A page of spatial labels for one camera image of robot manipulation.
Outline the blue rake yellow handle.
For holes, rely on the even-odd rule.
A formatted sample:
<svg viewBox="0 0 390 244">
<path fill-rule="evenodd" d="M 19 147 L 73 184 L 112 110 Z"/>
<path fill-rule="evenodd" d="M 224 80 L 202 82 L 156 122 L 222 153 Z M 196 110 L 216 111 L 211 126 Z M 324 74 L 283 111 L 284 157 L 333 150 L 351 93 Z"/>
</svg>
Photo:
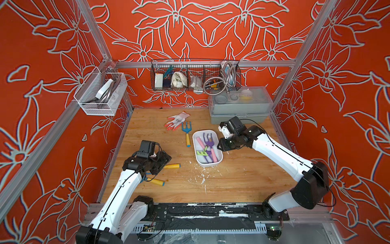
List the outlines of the blue rake yellow handle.
<svg viewBox="0 0 390 244">
<path fill-rule="evenodd" d="M 170 165 L 164 166 L 164 169 L 179 169 L 180 167 L 181 167 L 180 164 L 170 164 Z"/>
<path fill-rule="evenodd" d="M 155 179 L 155 177 L 150 178 L 148 176 L 144 176 L 143 181 L 150 182 L 150 183 L 153 183 L 153 184 L 159 185 L 159 186 L 165 185 L 165 181 L 157 180 L 157 179 Z"/>
</svg>

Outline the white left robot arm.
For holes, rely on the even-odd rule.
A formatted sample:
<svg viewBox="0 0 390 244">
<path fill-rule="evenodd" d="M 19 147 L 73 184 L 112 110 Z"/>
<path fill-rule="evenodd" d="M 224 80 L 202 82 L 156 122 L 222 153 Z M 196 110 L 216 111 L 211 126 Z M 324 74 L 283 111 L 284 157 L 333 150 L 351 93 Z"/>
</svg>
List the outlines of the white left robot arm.
<svg viewBox="0 0 390 244">
<path fill-rule="evenodd" d="M 77 231 L 76 243 L 123 244 L 142 219 L 153 216 L 153 199 L 146 196 L 138 196 L 125 210 L 131 196 L 148 172 L 157 176 L 171 159 L 159 143 L 141 141 L 139 150 L 124 161 L 107 202 L 88 226 Z"/>
</svg>

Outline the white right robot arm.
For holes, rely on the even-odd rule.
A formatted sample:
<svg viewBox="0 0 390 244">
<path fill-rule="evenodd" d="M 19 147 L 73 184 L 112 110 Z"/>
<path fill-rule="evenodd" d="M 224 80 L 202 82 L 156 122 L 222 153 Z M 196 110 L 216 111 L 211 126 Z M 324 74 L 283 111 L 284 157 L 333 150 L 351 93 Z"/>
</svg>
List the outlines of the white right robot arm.
<svg viewBox="0 0 390 244">
<path fill-rule="evenodd" d="M 260 125 L 246 127 L 238 117 L 233 117 L 218 126 L 223 137 L 218 149 L 231 151 L 243 147 L 251 148 L 281 167 L 296 186 L 280 194 L 271 194 L 262 203 L 261 213 L 272 219 L 289 208 L 314 209 L 330 191 L 328 168 L 321 162 L 307 160 L 275 141 Z"/>
</svg>

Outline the purple rake pink handle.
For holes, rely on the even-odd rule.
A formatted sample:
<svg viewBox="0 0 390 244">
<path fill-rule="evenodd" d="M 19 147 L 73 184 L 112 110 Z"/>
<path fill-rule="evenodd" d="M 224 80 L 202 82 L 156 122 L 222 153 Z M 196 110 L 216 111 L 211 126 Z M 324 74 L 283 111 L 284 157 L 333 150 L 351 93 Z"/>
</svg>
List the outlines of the purple rake pink handle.
<svg viewBox="0 0 390 244">
<path fill-rule="evenodd" d="M 203 143 L 202 139 L 200 137 L 197 137 L 196 140 L 197 140 L 198 144 L 200 145 L 200 147 L 203 150 L 206 145 Z M 208 156 L 204 157 L 206 162 L 207 163 L 213 163 L 214 160 L 212 158 L 212 153 L 211 153 L 211 149 L 209 148 L 209 146 L 208 146 L 208 149 L 207 149 L 207 153 L 208 153 Z"/>
</svg>

